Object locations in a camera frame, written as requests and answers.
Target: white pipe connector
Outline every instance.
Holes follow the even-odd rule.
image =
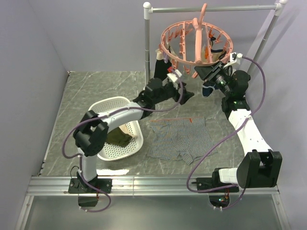
[[[279,0],[279,3],[276,3],[275,16],[280,16],[284,6],[287,4],[288,0]]]
[[[144,19],[149,20],[150,19],[149,15],[153,12],[152,5],[149,2],[144,2],[143,7],[144,7]]]

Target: white wall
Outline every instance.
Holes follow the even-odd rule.
[[[0,225],[14,229],[67,79],[27,0],[0,0]]]
[[[143,70],[145,0],[29,0],[64,66],[74,71]],[[153,7],[202,6],[205,1],[152,0]],[[207,0],[208,5],[272,4],[274,0]],[[221,27],[235,50],[247,53],[269,11],[208,12],[204,20]],[[151,66],[160,36],[169,25],[198,13],[153,14]]]
[[[273,30],[259,61],[267,79],[266,99],[254,115],[268,144],[283,156],[278,186],[293,230],[307,226],[306,12],[306,0],[289,0]],[[270,20],[268,17],[263,29]],[[253,46],[250,50],[250,57],[255,49]],[[261,92],[262,80],[257,71],[248,90],[252,109],[258,105]]]

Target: white laundry basket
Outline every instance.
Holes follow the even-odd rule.
[[[121,108],[128,105],[130,101],[125,97],[112,97],[91,105],[89,110],[95,113],[108,112],[116,108]],[[143,135],[138,121],[131,121],[126,124],[129,132],[136,137],[133,137],[126,147],[105,143],[104,148],[98,153],[98,157],[104,161],[119,160],[139,151],[143,145]]]

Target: marble tabletop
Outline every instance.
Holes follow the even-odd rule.
[[[148,118],[139,121],[144,137],[142,148],[134,155],[118,160],[97,160],[99,175],[163,175],[188,174],[196,162],[187,165],[184,161],[164,161],[147,157],[147,151],[154,137],[149,121],[161,118],[197,117],[204,116],[206,127],[213,143],[218,142],[234,131],[221,109],[223,94],[213,92],[208,98],[201,94],[202,81],[185,77],[187,90],[194,92],[185,105],[165,113],[153,113]],[[59,115],[51,137],[47,152],[43,176],[67,176],[72,166],[78,165],[78,159],[68,160],[61,154],[61,145],[67,133],[76,126],[84,113],[95,102],[114,97],[123,96],[129,100],[134,99],[143,90],[145,85],[144,72],[72,72],[68,78],[64,91]],[[168,108],[174,104],[173,100],[157,105],[156,109]],[[69,138],[66,153],[76,153],[74,139]],[[236,167],[244,157],[239,138],[236,136],[217,147],[217,153],[209,156],[199,166],[195,173],[212,173],[218,167]]]

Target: green cloth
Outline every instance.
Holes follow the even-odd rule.
[[[123,133],[119,127],[113,129],[107,134],[106,143],[126,147],[129,145],[132,136]]]

